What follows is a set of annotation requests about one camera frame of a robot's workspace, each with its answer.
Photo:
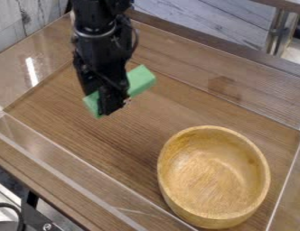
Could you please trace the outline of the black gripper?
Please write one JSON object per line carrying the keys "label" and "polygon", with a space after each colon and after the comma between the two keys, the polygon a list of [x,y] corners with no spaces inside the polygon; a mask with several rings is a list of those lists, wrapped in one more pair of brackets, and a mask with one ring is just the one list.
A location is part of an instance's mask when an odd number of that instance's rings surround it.
{"label": "black gripper", "polygon": [[126,63],[138,44],[134,35],[131,20],[124,14],[106,21],[95,15],[75,14],[72,64],[83,94],[88,96],[98,90],[100,116],[122,109],[128,98]]}

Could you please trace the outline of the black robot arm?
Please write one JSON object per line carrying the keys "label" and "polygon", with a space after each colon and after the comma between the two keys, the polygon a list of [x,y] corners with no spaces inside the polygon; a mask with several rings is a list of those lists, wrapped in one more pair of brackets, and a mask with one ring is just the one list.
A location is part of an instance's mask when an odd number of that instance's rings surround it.
{"label": "black robot arm", "polygon": [[124,14],[131,0],[71,0],[72,65],[86,96],[98,93],[98,115],[108,116],[130,97],[126,63],[138,46]]}

